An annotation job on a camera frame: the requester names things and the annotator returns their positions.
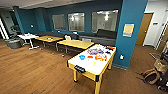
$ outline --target doorway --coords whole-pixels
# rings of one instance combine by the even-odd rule
[[[143,45],[150,21],[152,19],[153,13],[145,13],[142,19],[141,27],[139,29],[136,44]]]
[[[165,45],[166,45],[166,40],[168,38],[168,22],[166,23],[162,35],[160,36],[158,46],[156,47],[156,50],[160,53],[165,52]]]

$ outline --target white table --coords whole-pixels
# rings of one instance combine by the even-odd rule
[[[34,48],[38,48],[39,47],[39,46],[34,47],[32,41],[31,41],[31,39],[38,38],[39,36],[36,36],[36,35],[33,35],[33,34],[29,34],[29,33],[28,34],[23,34],[23,35],[18,35],[18,36],[25,40],[25,43],[23,45],[25,45],[25,44],[30,44],[31,45],[31,48],[29,48],[29,49],[34,49]]]
[[[74,81],[77,82],[77,70],[75,69],[75,66],[77,65],[85,69],[85,72],[81,73],[82,75],[96,82],[95,94],[99,94],[102,75],[105,72],[106,68],[111,69],[112,66],[113,57],[116,52],[116,47],[113,48],[113,50],[110,50],[110,54],[104,53],[104,55],[107,56],[106,61],[95,60],[96,55],[90,55],[88,53],[88,50],[85,50],[77,56],[68,60],[67,66],[74,71]],[[102,45],[94,45],[89,49],[101,49],[103,51],[106,50]],[[84,60],[81,60],[79,58],[80,55],[84,55],[86,58]]]

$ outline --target window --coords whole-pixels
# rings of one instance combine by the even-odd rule
[[[54,29],[55,30],[65,30],[65,20],[64,15],[52,15]]]
[[[68,14],[69,30],[84,31],[84,13]]]
[[[97,32],[98,29],[115,31],[117,15],[118,10],[93,12],[92,32]]]

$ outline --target wooden table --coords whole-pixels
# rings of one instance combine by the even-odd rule
[[[100,45],[94,45],[89,49],[99,49],[98,46]],[[95,55],[92,55],[92,59],[85,58],[84,60],[81,60],[79,58],[80,55],[85,55],[85,57],[90,56],[87,50],[68,60],[67,66],[74,71],[74,81],[77,82],[77,70],[74,67],[78,65],[85,69],[85,72],[81,73],[82,75],[96,82],[95,94],[99,94],[102,75],[107,67],[108,69],[111,69],[115,52],[116,47],[114,47],[113,51],[110,51],[110,54],[104,53],[107,56],[107,61],[95,60]]]
[[[53,37],[53,36],[41,36],[41,37],[38,37],[38,38],[35,38],[35,39],[43,41],[43,45],[45,47],[45,42],[56,42],[56,41],[59,41],[63,38]]]
[[[62,41],[59,41],[58,43],[66,46],[81,48],[81,49],[87,49],[88,47],[94,44],[93,42],[86,42],[81,40],[62,40]]]

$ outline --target tabletop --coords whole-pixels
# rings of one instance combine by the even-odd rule
[[[116,47],[113,47],[113,50],[110,50],[110,54],[104,53],[107,56],[107,61],[100,61],[100,60],[95,60],[96,55],[90,55],[87,50],[84,52],[78,54],[77,56],[71,58],[68,60],[68,63],[71,63],[73,65],[78,65],[82,68],[85,68],[86,71],[93,73],[95,75],[99,75],[102,70],[104,69],[105,65],[108,63],[110,58],[115,54]],[[102,49],[104,50],[104,46],[102,45],[94,45],[90,47],[89,49]],[[79,56],[84,55],[85,57],[87,56],[93,56],[92,59],[90,58],[85,58],[84,60],[81,60]]]
[[[54,36],[41,36],[41,37],[38,37],[38,38],[35,38],[35,39],[41,40],[41,41],[46,41],[46,42],[54,42],[54,41],[61,40],[63,38],[54,37]]]
[[[81,49],[87,49],[88,47],[94,44],[93,42],[86,42],[81,40],[63,40],[63,41],[59,41],[58,43],[67,45],[67,46],[81,48]]]
[[[22,39],[32,39],[32,38],[38,38],[39,36],[33,35],[33,34],[22,34],[18,35]]]

